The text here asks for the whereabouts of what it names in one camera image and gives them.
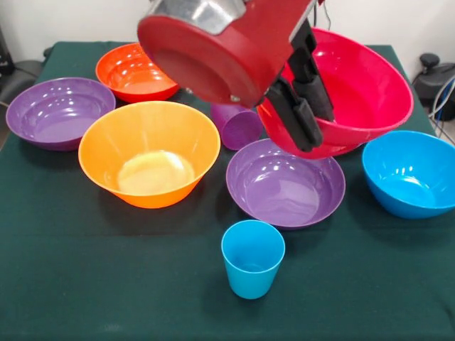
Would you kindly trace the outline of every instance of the blue cup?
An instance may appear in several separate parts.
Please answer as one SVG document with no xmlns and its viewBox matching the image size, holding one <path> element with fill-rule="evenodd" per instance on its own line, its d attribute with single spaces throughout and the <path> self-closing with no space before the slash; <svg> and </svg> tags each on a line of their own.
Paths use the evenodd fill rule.
<svg viewBox="0 0 455 341">
<path fill-rule="evenodd" d="M 272 286 L 284 257 L 283 236 L 270 224 L 245 220 L 231 226 L 221 240 L 229 285 L 247 300 L 262 297 Z"/>
</svg>

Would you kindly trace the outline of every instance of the blue bowl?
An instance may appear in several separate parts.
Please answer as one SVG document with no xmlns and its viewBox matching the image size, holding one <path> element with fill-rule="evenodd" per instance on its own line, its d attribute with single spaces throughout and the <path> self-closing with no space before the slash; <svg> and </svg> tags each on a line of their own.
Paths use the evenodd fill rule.
<svg viewBox="0 0 455 341">
<path fill-rule="evenodd" d="M 406 219 L 441 215 L 455 207 L 455 148 L 416 131 L 392 131 L 362 155 L 368 186 L 390 213 Z"/>
</svg>

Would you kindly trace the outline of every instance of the purple bowl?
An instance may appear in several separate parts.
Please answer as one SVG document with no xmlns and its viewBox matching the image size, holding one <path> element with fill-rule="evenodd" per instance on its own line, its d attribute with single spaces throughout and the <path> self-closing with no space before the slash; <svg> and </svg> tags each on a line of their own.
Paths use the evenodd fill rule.
<svg viewBox="0 0 455 341">
<path fill-rule="evenodd" d="M 87 128 L 115 109 L 111 90 L 94 80 L 59 78 L 22 92 L 6 111 L 20 138 L 50 151 L 74 151 Z"/>
<path fill-rule="evenodd" d="M 247 214 L 286 229 L 326 219 L 340 205 L 346 189 L 334 158 L 298 158 L 270 139 L 238 151 L 227 167 L 226 183 Z"/>
</svg>

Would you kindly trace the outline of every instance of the bowl rim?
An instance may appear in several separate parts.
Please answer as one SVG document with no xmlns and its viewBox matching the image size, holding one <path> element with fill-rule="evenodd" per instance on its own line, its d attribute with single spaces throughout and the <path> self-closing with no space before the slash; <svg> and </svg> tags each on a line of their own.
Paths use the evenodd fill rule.
<svg viewBox="0 0 455 341">
<path fill-rule="evenodd" d="M 110 111 L 115 109 L 115 107 L 117 105 L 117 100 L 115 99 L 114 93 L 112 92 L 112 90 L 110 88 L 108 88 L 106 85 L 102 84 L 101 82 L 98 82 L 97 80 L 93 80 L 91 78 L 86 78 L 86 77 L 59 77 L 59 78 L 53 78 L 52 80 L 45 80 L 44 82 L 38 82 L 38 83 L 32 85 L 28 89 L 25 89 L 24 91 L 22 91 L 20 94 L 18 94 L 13 99 L 13 101 L 9 104 L 8 109 L 6 110 L 6 114 L 5 114 L 5 121 L 6 121 L 6 125 L 8 126 L 9 130 L 12 131 L 18 137 L 20 137 L 21 139 L 27 141 L 27 142 L 30 142 L 32 144 L 40 144 L 42 146 L 56 145 L 56 144 L 57 145 L 58 144 L 67 144 L 67 143 L 70 143 L 70 142 L 76 142 L 77 140 L 80 140 L 83 135 L 81 135 L 79 137 L 76 137 L 74 139 L 60 140 L 60 141 L 40 141 L 40 140 L 36 140 L 36 139 L 30 139 L 29 137 L 23 135 L 20 131 L 17 131 L 15 129 L 13 129 L 11 127 L 11 123 L 10 123 L 10 120 L 11 120 L 10 116 L 12 115 L 11 114 L 11 108 L 14 106 L 16 101 L 18 101 L 20 98 L 22 98 L 23 96 L 28 94 L 30 91 L 36 89 L 37 87 L 42 87 L 43 85 L 51 83 L 51 82 L 61 82 L 61 81 L 66 81 L 66 80 L 84 80 L 84 81 L 90 82 L 92 84 L 96 84 L 97 86 L 105 88 L 107 90 L 107 93 L 109 94 L 109 97 L 110 97 L 110 99 L 109 99 L 110 103 L 107 103 L 107 106 L 109 107 L 109 111 L 107 113 L 109 113 Z"/>
<path fill-rule="evenodd" d="M 81 146 L 83 146 L 84 144 L 84 141 L 85 139 L 87 138 L 87 135 L 88 133 L 93 129 L 94 126 L 100 124 L 101 121 L 103 121 L 104 119 L 107 119 L 109 116 L 111 115 L 115 115 L 117 112 L 120 112 L 122 110 L 124 110 L 125 107 L 140 107 L 140 106 L 150 106 L 150 105 L 155 105 L 155 104 L 166 104 L 166 105 L 170 105 L 172 107 L 174 106 L 178 106 L 178 107 L 185 107 L 185 108 L 190 108 L 191 111 L 195 112 L 197 115 L 200 115 L 203 117 L 204 120 L 206 120 L 209 125 L 212 126 L 212 128 L 214 129 L 214 132 L 215 132 L 215 135 L 217 136 L 217 152 L 215 153 L 215 155 L 213 156 L 213 159 L 208 163 L 208 165 L 205 167 L 204 171 L 200 172 L 200 174 L 195 177 L 194 179 L 192 179 L 191 181 L 188 181 L 187 183 L 185 183 L 184 185 L 181 185 L 179 187 L 175 187 L 173 188 L 172 190 L 167 190 L 167 191 L 163 191 L 163 192 L 159 192 L 159 193 L 153 193 L 153 194 L 141 194 L 141 195 L 138 195 L 138 194 L 134 194 L 134 193 L 127 193 L 127 192 L 123 192 L 121 190 L 117 190 L 117 189 L 114 189 L 114 188 L 110 188 L 106 185 L 103 185 L 101 183 L 99 183 L 98 181 L 96 181 L 90 174 L 89 172 L 87 171 L 87 169 L 85 168 L 84 166 L 84 162 L 83 162 L 83 159 L 82 159 L 82 148 Z M 215 164 L 215 162 L 217 161 L 218 159 L 218 156 L 220 155 L 220 150 L 221 150 L 221 139 L 220 139 L 220 133 L 218 132 L 218 130 L 216 129 L 216 126 L 215 124 L 212 122 L 211 119 L 209 119 L 207 117 L 207 115 L 205 115 L 203 112 L 197 110 L 196 108 L 193 108 L 193 107 L 190 107 L 189 105 L 186 105 L 186 104 L 182 104 L 182 103 L 177 103 L 177 102 L 169 102 L 169 101 L 146 101 L 146 102 L 138 102 L 138 103 L 131 103 L 131 104 L 127 104 L 127 105 L 124 105 L 123 107 L 120 107 L 120 108 L 116 108 L 115 110 L 112 110 L 111 112 L 108 112 L 107 114 L 105 114 L 104 116 L 100 117 L 94 124 L 92 124 L 89 129 L 87 129 L 87 131 L 85 132 L 84 136 L 81 138 L 80 140 L 80 145 L 79 145 L 79 149 L 77 150 L 77 159 L 79 160 L 79 164 L 80 164 L 80 167 L 82 169 L 82 171 L 84 172 L 84 174 L 96 185 L 100 186 L 101 188 L 111 192 L 111 193 L 114 193 L 114 194 L 118 194 L 118 195 L 127 195 L 127 196 L 130 196 L 130 197 L 155 197 L 157 195 L 164 195 L 164 194 L 169 194 L 169 193 L 173 193 L 173 192 L 176 192 L 178 190 L 181 190 L 185 187 L 188 187 L 189 185 L 191 185 L 192 183 L 198 183 L 200 181 L 200 179 L 213 167 L 213 165 Z"/>
<path fill-rule="evenodd" d="M 395 122 L 394 124 L 390 124 L 388 126 L 382 126 L 382 127 L 379 127 L 379 128 L 358 128 L 358 127 L 354 127 L 354 126 L 346 126 L 344 124 L 338 124 L 336 122 L 332 122 L 332 121 L 326 121 L 324 119 L 321 119 L 319 117 L 316 117 L 316 120 L 318 122 L 318 124 L 323 124 L 323 125 L 326 125 L 326 126 L 330 126 L 330 127 L 335 127 L 335 128 L 338 128 L 338 129 L 344 129 L 344 130 L 349 130 L 349 131 L 358 131 L 358 132 L 381 132 L 381 131 L 390 131 L 394 128 L 397 128 L 399 126 L 401 126 L 402 124 L 404 124 L 411 116 L 413 110 L 414 110 L 414 96 L 412 95 L 412 90 L 410 88 L 410 84 L 409 82 L 407 81 L 407 78 L 402 75 L 398 70 L 397 68 L 392 65 L 391 62 L 389 62 L 387 59 L 385 59 L 383 56 L 381 56 L 379 53 L 377 53 L 376 51 L 372 50 L 371 48 L 369 48 L 368 46 L 366 45 L 363 45 L 363 44 L 360 44 L 358 42 L 356 42 L 355 40 L 352 40 L 352 39 L 349 39 L 345 36 L 342 36 L 341 34 L 338 34 L 338 33 L 335 33 L 335 32 L 332 32 L 332 31 L 328 31 L 328 30 L 325 30 L 323 28 L 313 28 L 313 30 L 315 32 L 321 32 L 321 33 L 327 33 L 327 34 L 330 34 L 332 36 L 336 36 L 338 38 L 341 38 L 343 40 L 347 40 L 357 46 L 360 46 L 361 48 L 365 48 L 367 49 L 370 53 L 372 53 L 373 55 L 375 55 L 377 58 L 381 59 L 381 61 L 383 61 L 384 63 L 386 63 L 390 69 L 403 81 L 403 84 L 406 85 L 406 90 L 407 90 L 407 95 L 410 99 L 410 106 L 409 106 L 409 110 L 408 110 L 408 113 L 406 113 L 406 115 L 401 119 L 399 120 L 398 122 Z"/>
<path fill-rule="evenodd" d="M 126 44 L 124 44 L 124 45 L 117 46 L 116 48 L 113 48 L 113 49 L 107 51 L 104 55 L 101 56 L 101 58 L 97 61 L 97 64 L 96 64 L 96 66 L 95 66 L 95 74 L 96 74 L 96 76 L 97 76 L 98 81 L 99 81 L 101 84 L 103 84 L 105 87 L 108 87 L 109 89 L 111 89 L 111 90 L 114 91 L 114 92 L 117 92 L 117 93 L 119 93 L 119 94 L 130 95 L 130 96 L 131 96 L 131 95 L 133 95 L 133 96 L 144 96 L 144 95 L 150 95 L 150 94 L 161 94 L 162 92 L 166 92 L 166 91 L 169 91 L 169 90 L 172 90 L 172 89 L 179 88 L 178 84 L 177 84 L 173 79 L 171 79 L 168 75 L 166 75 L 166 73 L 164 73 L 164 72 L 163 72 L 163 73 L 166 75 L 166 77 L 167 77 L 168 79 L 170 79 L 174 84 L 173 84 L 172 86 L 167 87 L 166 89 L 161 90 L 161 91 L 158 91 L 158 92 L 142 92 L 142 93 L 125 92 L 122 88 L 112 87 L 112 86 L 108 85 L 106 82 L 104 82 L 104 81 L 101 79 L 101 77 L 100 77 L 100 68 L 99 68 L 100 63 L 101 63 L 105 58 L 107 58 L 107 56 L 108 56 L 109 54 L 113 53 L 114 51 L 122 50 L 122 49 L 124 49 L 124 48 L 132 47 L 132 46 L 139 46 L 139 47 L 141 48 L 141 50 L 142 50 L 141 44 L 140 44 L 139 42 L 135 42 L 135 43 L 126 43 Z M 147 54 L 144 52 L 144 50 L 142 50 L 142 53 L 143 53 L 146 57 L 148 57 Z"/>
<path fill-rule="evenodd" d="M 235 204 L 240 207 L 240 209 L 242 209 L 242 211 L 244 211 L 245 213 L 247 213 L 250 217 L 253 217 L 254 219 L 256 220 L 260 220 L 258 217 L 255 217 L 254 214 L 252 214 L 250 212 L 250 210 L 248 210 L 246 207 L 243 207 L 242 205 L 240 205 L 237 200 L 235 199 L 235 196 L 233 195 L 231 189 L 230 189 L 230 181 L 228 180 L 228 174 L 231 172 L 231 168 L 233 167 L 233 161 L 238 157 L 238 155 L 240 155 L 244 149 L 246 148 L 252 148 L 252 146 L 254 146 L 255 144 L 263 144 L 263 143 L 266 143 L 266 142 L 272 142 L 275 146 L 277 146 L 275 144 L 275 142 L 273 142 L 271 139 L 269 138 L 265 138 L 265 139 L 260 139 L 260 140 L 257 140 L 255 142 L 252 142 L 248 145 L 246 145 L 245 147 L 243 147 L 242 149 L 240 149 L 237 153 L 235 153 L 235 155 L 230 159 L 228 165 L 227 165 L 227 168 L 226 168 L 226 174 L 225 174 L 225 181 L 226 181 L 226 187 L 228 188 L 227 191 L 229 192 L 232 200 L 234 200 Z M 288 153 L 287 151 L 281 149 L 280 147 L 277 146 L 278 149 L 282 150 L 286 155 L 290 155 L 290 156 L 295 156 L 291 153 Z M 322 215 L 320 218 L 316 219 L 316 220 L 309 220 L 308 222 L 304 223 L 304 224 L 287 224 L 286 226 L 284 225 L 277 225 L 277 224 L 271 224 L 269 222 L 266 222 L 267 224 L 271 224 L 271 225 L 274 225 L 274 226 L 278 226 L 280 227 L 280 229 L 299 229 L 299 228 L 305 228 L 305 227 L 308 227 L 308 226 L 311 226 L 311 225 L 314 225 L 314 224 L 317 224 L 318 222 L 322 222 L 323 220 L 325 220 L 327 217 L 329 217 L 330 215 L 332 215 L 337 209 L 338 207 L 341 205 L 341 203 L 343 202 L 344 200 L 344 197 L 345 197 L 345 194 L 346 194 L 346 177 L 344 175 L 344 172 L 343 172 L 343 169 L 341 168 L 340 164 L 338 163 L 338 161 L 332 157 L 332 156 L 329 156 L 328 158 L 320 158 L 320 159 L 310 159 L 310 158 L 300 158 L 300 159 L 303 159 L 304 161 L 308 161 L 310 163 L 312 162 L 317 162 L 317 161 L 324 161 L 324 160 L 327 160 L 331 163 L 333 163 L 336 168 L 337 168 L 337 171 L 341 174 L 341 177 L 343 179 L 343 187 L 340 191 L 340 194 L 341 194 L 341 199 L 339 200 L 339 202 L 333 206 L 333 209 L 332 210 L 329 210 L 328 213 Z"/>
<path fill-rule="evenodd" d="M 363 152 L 362 152 L 362 167 L 363 167 L 363 171 L 365 172 L 366 177 L 368 178 L 368 180 L 370 180 L 377 188 L 379 188 L 379 190 L 381 192 L 383 192 L 386 195 L 392 197 L 394 200 L 396 200 L 398 202 L 401 202 L 403 204 L 409 205 L 409 206 L 422 208 L 422 209 L 426 209 L 426 210 L 446 210 L 446 209 L 454 208 L 455 207 L 455 201 L 451 205 L 444 205 L 444 206 L 427 206 L 427 205 L 414 204 L 414 203 L 411 203 L 411 202 L 409 202 L 407 200 L 403 200 L 401 198 L 396 197 L 395 195 L 390 194 L 388 191 L 384 190 L 382 188 L 382 186 L 379 185 L 379 182 L 377 182 L 376 179 L 374 179 L 371 176 L 371 172 L 370 172 L 370 170 L 368 169 L 368 167 L 365 164 L 365 155 L 367 153 L 369 153 L 369 149 L 371 148 L 372 145 L 380 143 L 381 140 L 383 140 L 384 138 L 386 138 L 389 135 L 415 135 L 415 136 L 421 136 L 424 139 L 431 139 L 433 141 L 436 140 L 436 142 L 438 144 L 448 146 L 450 149 L 452 149 L 455 152 L 455 146 L 452 146 L 450 143 L 448 143 L 448 142 L 446 142 L 444 140 L 441 140 L 441 139 L 437 138 L 434 135 L 424 133 L 423 131 L 413 131 L 413 130 L 389 131 L 388 133 L 383 134 L 382 136 L 379 136 L 376 139 L 373 139 L 373 140 L 369 141 L 368 143 L 366 143 L 365 148 L 363 149 Z"/>
</svg>

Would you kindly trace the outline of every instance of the purple cup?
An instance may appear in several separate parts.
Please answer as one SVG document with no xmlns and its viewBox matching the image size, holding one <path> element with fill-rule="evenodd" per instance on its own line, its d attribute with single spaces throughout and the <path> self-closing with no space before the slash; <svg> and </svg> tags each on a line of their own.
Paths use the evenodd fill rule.
<svg viewBox="0 0 455 341">
<path fill-rule="evenodd" d="M 255 219 L 285 229 L 324 220 L 343 200 L 346 182 L 334 158 L 309 160 L 270 139 L 238 151 L 226 170 L 229 193 Z"/>
<path fill-rule="evenodd" d="M 210 114 L 228 149 L 238 151 L 262 135 L 263 126 L 258 114 L 240 105 L 212 104 Z"/>
<path fill-rule="evenodd" d="M 111 90 L 81 77 L 38 83 L 17 96 L 6 123 L 21 139 L 50 151 L 74 151 L 92 123 L 115 109 Z"/>
</svg>

